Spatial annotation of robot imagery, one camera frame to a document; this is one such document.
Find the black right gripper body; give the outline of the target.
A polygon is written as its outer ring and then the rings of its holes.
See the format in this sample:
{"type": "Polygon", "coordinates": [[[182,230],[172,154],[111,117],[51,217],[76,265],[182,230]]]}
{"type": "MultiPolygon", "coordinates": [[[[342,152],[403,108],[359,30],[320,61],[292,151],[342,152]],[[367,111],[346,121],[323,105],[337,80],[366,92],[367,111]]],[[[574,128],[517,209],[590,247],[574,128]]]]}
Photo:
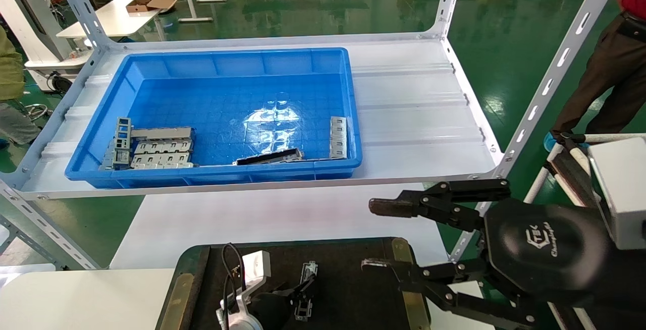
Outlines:
{"type": "Polygon", "coordinates": [[[505,199],[484,216],[494,271],[538,300],[595,297],[611,237],[593,209],[505,199]]]}

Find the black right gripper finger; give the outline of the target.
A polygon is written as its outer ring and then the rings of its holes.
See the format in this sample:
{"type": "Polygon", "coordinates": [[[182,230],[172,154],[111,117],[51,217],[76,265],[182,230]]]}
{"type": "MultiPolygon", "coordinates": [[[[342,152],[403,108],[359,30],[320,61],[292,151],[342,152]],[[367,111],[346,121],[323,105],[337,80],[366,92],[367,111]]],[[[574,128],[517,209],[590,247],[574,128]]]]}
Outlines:
{"type": "Polygon", "coordinates": [[[482,214],[464,203],[497,202],[510,197],[505,179],[440,182],[424,191],[403,190],[395,199],[372,198],[371,213],[387,217],[424,217],[472,233],[484,229],[482,214]]]}
{"type": "Polygon", "coordinates": [[[515,303],[512,306],[455,292],[450,288],[451,284],[494,279],[491,266],[485,260],[471,259],[419,266],[408,261],[369,258],[363,259],[361,268],[390,271],[401,292],[420,294],[444,312],[494,327],[535,328],[534,314],[521,308],[519,290],[511,292],[516,296],[512,299],[515,303]]]}

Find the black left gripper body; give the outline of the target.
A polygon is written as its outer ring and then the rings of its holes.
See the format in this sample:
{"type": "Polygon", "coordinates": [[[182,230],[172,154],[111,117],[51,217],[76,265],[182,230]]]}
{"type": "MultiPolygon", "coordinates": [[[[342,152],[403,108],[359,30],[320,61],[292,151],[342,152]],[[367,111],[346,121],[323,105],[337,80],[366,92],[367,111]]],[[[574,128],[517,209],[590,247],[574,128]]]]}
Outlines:
{"type": "Polygon", "coordinates": [[[294,315],[295,291],[263,292],[254,295],[250,314],[263,329],[283,329],[294,315]]]}

